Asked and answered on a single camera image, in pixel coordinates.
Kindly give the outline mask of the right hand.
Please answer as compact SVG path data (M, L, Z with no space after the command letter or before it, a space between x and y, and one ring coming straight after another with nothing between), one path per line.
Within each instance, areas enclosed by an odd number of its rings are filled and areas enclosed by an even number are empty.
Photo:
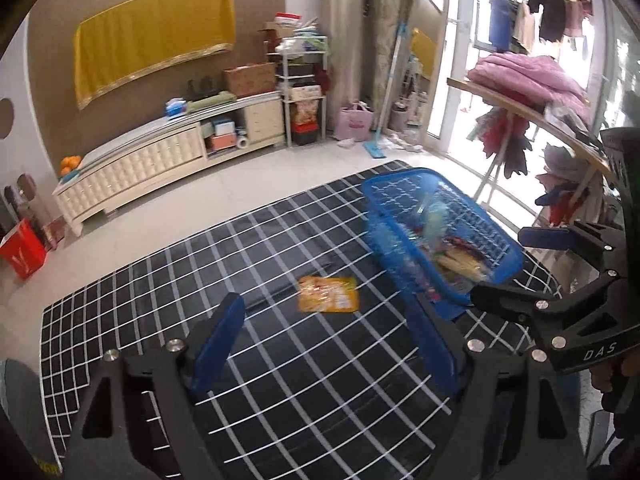
M626 355L620 366L614 360L602 362L590 367L591 385L602 393L609 393L613 390L612 378L614 370L620 369L625 377L634 377L639 374L640 356L639 349L635 348Z

